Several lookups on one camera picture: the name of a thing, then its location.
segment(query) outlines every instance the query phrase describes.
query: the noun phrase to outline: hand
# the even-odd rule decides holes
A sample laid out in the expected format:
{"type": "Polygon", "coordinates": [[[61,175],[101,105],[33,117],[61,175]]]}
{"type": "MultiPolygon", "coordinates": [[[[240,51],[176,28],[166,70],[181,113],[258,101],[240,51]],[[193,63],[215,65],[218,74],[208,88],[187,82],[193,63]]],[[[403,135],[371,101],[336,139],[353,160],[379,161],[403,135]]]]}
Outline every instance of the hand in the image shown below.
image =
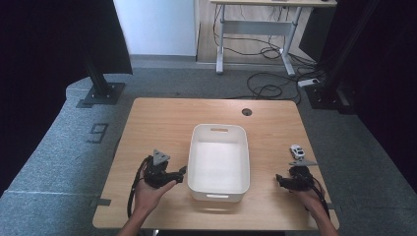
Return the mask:
{"type": "MultiPolygon", "coordinates": [[[[322,192],[324,197],[326,195],[326,191],[322,188],[317,180],[315,180],[315,186],[319,191],[322,192]]],[[[306,209],[311,213],[312,217],[317,216],[317,214],[326,214],[326,211],[320,202],[320,198],[316,192],[314,192],[314,190],[291,192],[298,197],[301,203],[303,203],[304,207],[306,207],[306,209]]]]}
{"type": "MultiPolygon", "coordinates": [[[[326,192],[320,185],[320,183],[315,180],[316,188],[322,192],[323,197],[325,196],[326,192]]],[[[328,215],[323,208],[322,202],[320,202],[319,196],[317,196],[314,190],[309,191],[292,191],[298,199],[303,203],[304,207],[306,207],[309,211],[311,216],[316,220],[317,226],[319,227],[320,234],[322,236],[337,236],[338,233],[334,228],[333,224],[331,223],[328,215]]]]}
{"type": "MultiPolygon", "coordinates": [[[[141,178],[144,177],[144,171],[141,171],[141,178]]],[[[149,186],[144,179],[139,181],[138,186],[135,190],[135,212],[141,211],[146,215],[149,215],[159,204],[160,198],[172,189],[177,182],[175,180],[167,183],[159,189],[154,189],[149,186]]]]}
{"type": "Polygon", "coordinates": [[[177,184],[173,180],[159,189],[154,189],[142,179],[144,171],[141,171],[140,178],[135,189],[135,208],[129,220],[117,234],[119,236],[137,235],[145,219],[159,204],[160,198],[177,184]]]}

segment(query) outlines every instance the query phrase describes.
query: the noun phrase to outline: white bin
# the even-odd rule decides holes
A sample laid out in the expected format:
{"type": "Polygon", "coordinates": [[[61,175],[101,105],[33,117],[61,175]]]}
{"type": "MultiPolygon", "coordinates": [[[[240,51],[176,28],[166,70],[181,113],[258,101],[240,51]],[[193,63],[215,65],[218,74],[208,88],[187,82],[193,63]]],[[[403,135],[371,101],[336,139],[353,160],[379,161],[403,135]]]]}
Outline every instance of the white bin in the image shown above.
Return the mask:
{"type": "Polygon", "coordinates": [[[248,141],[242,127],[201,124],[191,139],[188,186],[200,201],[237,203],[250,185],[248,141]]]}

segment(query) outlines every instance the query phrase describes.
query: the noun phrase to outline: power strip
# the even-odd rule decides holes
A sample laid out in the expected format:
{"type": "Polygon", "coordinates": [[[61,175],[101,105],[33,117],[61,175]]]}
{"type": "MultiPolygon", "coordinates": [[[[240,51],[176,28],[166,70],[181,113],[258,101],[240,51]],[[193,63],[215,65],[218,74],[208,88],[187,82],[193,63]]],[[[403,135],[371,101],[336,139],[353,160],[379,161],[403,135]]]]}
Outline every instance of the power strip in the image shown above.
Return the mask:
{"type": "Polygon", "coordinates": [[[317,79],[311,79],[311,80],[305,80],[305,81],[300,81],[298,82],[298,86],[300,88],[304,87],[304,86],[310,86],[310,85],[319,85],[320,81],[317,79]]]}

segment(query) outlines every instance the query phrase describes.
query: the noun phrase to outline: black cloth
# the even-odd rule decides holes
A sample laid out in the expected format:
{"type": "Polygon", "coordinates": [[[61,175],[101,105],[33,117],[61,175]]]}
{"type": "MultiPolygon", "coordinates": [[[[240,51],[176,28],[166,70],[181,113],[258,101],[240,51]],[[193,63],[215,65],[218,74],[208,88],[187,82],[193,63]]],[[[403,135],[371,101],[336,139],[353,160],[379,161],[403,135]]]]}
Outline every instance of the black cloth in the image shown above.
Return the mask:
{"type": "Polygon", "coordinates": [[[22,0],[0,4],[1,193],[65,102],[66,87],[89,75],[132,74],[111,0],[22,0]]]}

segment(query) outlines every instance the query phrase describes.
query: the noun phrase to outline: wire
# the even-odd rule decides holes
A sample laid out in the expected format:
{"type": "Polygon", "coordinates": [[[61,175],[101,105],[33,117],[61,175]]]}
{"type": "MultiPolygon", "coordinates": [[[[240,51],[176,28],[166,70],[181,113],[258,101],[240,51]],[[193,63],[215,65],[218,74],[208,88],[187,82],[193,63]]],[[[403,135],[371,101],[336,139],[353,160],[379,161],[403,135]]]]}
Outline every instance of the wire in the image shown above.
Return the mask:
{"type": "MultiPolygon", "coordinates": [[[[220,12],[221,12],[221,8],[222,7],[223,6],[220,6],[220,8],[218,9],[218,4],[215,5],[214,21],[213,21],[213,24],[212,24],[213,39],[214,39],[214,43],[217,46],[218,46],[218,43],[217,43],[216,38],[219,37],[219,35],[217,33],[215,33],[215,23],[217,22],[218,15],[220,15],[220,12]]],[[[265,43],[265,44],[268,44],[269,46],[273,45],[270,42],[267,42],[267,41],[264,41],[264,40],[260,40],[260,39],[256,39],[256,38],[250,38],[250,37],[225,37],[224,36],[223,38],[226,38],[226,39],[235,39],[235,40],[251,40],[251,41],[257,41],[257,42],[265,43]]],[[[237,54],[244,55],[244,56],[255,56],[255,55],[262,55],[263,54],[262,52],[257,52],[257,53],[242,53],[242,52],[236,51],[236,50],[234,50],[232,48],[229,48],[229,47],[223,47],[223,49],[229,50],[229,51],[232,51],[232,52],[235,52],[237,54]]]]}
{"type": "Polygon", "coordinates": [[[133,197],[135,196],[136,187],[138,186],[139,181],[144,179],[144,178],[141,178],[141,172],[144,169],[144,166],[150,161],[150,158],[151,156],[148,156],[147,158],[145,158],[144,161],[142,161],[141,166],[138,169],[138,172],[136,172],[135,180],[133,181],[133,184],[132,184],[131,192],[129,194],[129,199],[128,199],[128,205],[127,205],[127,212],[128,212],[129,218],[132,215],[132,202],[133,202],[133,197]]]}
{"type": "Polygon", "coordinates": [[[240,15],[243,17],[243,19],[246,20],[245,16],[243,15],[242,5],[239,5],[239,6],[240,6],[240,15]]]}
{"type": "Polygon", "coordinates": [[[246,86],[252,95],[240,95],[240,96],[234,96],[234,97],[227,97],[225,99],[252,98],[252,99],[265,99],[265,100],[293,100],[299,97],[298,101],[296,101],[296,104],[299,104],[301,102],[301,96],[300,96],[300,90],[298,89],[297,83],[298,83],[297,78],[293,79],[293,78],[276,75],[273,73],[259,72],[250,76],[246,81],[246,86]],[[255,88],[251,86],[251,84],[253,84],[253,80],[258,79],[262,76],[279,78],[279,79],[284,80],[284,82],[278,85],[268,84],[268,85],[259,86],[255,88]],[[296,94],[290,97],[281,97],[283,94],[283,87],[289,85],[290,83],[295,84],[296,94]]]}
{"type": "Polygon", "coordinates": [[[319,183],[319,185],[320,185],[320,188],[321,188],[321,191],[319,191],[317,188],[316,188],[316,186],[314,185],[314,183],[313,184],[311,184],[308,180],[307,180],[307,178],[306,177],[304,177],[302,174],[299,174],[299,173],[296,173],[296,175],[299,177],[299,178],[301,178],[306,184],[308,184],[309,185],[309,187],[317,194],[317,196],[319,197],[319,199],[320,199],[320,202],[322,203],[322,206],[323,206],[323,208],[325,209],[325,211],[326,211],[326,214],[328,215],[328,218],[330,218],[330,213],[328,212],[328,203],[326,203],[326,200],[325,200],[325,196],[323,196],[323,189],[322,189],[322,185],[319,183],[319,181],[317,181],[317,179],[315,179],[314,177],[313,177],[313,179],[315,179],[318,183],[319,183]]]}

